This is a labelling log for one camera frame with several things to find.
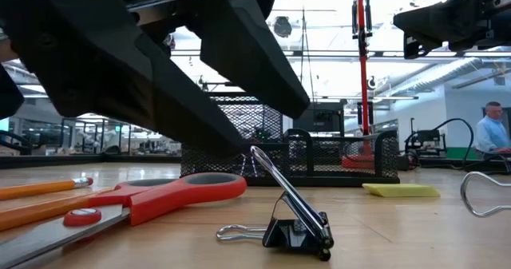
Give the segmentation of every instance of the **round red button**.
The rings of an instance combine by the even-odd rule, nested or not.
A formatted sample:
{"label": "round red button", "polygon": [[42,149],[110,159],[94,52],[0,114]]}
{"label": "round red button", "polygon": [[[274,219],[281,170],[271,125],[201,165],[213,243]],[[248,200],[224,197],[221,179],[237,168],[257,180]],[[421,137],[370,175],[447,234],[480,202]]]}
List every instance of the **round red button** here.
{"label": "round red button", "polygon": [[84,226],[101,220],[101,211],[93,208],[75,209],[64,216],[65,226]]}

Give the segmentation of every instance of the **wooden table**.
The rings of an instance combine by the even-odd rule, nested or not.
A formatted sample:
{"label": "wooden table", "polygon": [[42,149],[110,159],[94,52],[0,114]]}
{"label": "wooden table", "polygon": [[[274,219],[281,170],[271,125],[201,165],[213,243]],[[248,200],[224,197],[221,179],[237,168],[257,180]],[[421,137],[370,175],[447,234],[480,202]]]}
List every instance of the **wooden table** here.
{"label": "wooden table", "polygon": [[[94,178],[92,188],[0,202],[0,210],[80,195],[126,180],[179,176],[173,164],[87,164],[0,171],[0,186],[69,177]],[[335,246],[330,262],[264,248],[260,241],[218,243],[216,230],[228,224],[266,227],[279,188],[249,188],[240,198],[181,209],[137,227],[119,224],[91,243],[74,244],[27,263],[42,268],[369,268],[473,269],[511,267],[511,214],[487,219],[463,207],[464,172],[421,169],[400,174],[402,182],[432,184],[441,198],[380,198],[361,188],[300,188],[331,222]],[[509,177],[497,177],[511,182]],[[473,189],[479,204],[511,204],[511,192]],[[31,226],[0,232],[8,239]]]}

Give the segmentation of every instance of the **orange pencil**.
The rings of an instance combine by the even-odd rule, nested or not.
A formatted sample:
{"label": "orange pencil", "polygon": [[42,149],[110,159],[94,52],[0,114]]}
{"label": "orange pencil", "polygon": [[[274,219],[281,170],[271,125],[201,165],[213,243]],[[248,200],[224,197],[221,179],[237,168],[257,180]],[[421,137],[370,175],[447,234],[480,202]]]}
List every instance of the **orange pencil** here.
{"label": "orange pencil", "polygon": [[66,214],[73,209],[87,206],[87,200],[96,194],[113,190],[108,188],[98,192],[91,192],[82,196],[72,196],[28,205],[20,208],[0,212],[0,231],[29,224],[46,218]]}
{"label": "orange pencil", "polygon": [[59,192],[75,188],[82,188],[93,183],[90,177],[80,177],[72,180],[45,182],[41,184],[28,184],[0,188],[0,200],[8,200],[23,196],[39,195],[43,193]]}

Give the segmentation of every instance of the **red scissor handle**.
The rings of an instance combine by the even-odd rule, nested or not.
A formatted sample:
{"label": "red scissor handle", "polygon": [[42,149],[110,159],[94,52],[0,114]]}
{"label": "red scissor handle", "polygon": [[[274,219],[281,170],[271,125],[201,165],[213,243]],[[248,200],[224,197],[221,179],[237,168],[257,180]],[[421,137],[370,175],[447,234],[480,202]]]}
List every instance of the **red scissor handle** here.
{"label": "red scissor handle", "polygon": [[242,176],[230,173],[197,173],[179,180],[138,180],[118,184],[113,192],[95,196],[90,207],[123,204],[138,225],[189,204],[228,200],[247,189]]}

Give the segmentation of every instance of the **man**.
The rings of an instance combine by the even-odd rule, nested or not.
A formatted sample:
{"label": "man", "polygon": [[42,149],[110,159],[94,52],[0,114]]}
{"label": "man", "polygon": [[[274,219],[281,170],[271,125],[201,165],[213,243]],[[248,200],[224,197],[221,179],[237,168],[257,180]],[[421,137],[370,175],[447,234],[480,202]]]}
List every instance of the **man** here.
{"label": "man", "polygon": [[502,107],[491,101],[485,108],[486,116],[477,123],[476,149],[487,154],[511,153],[509,136],[502,124]]}

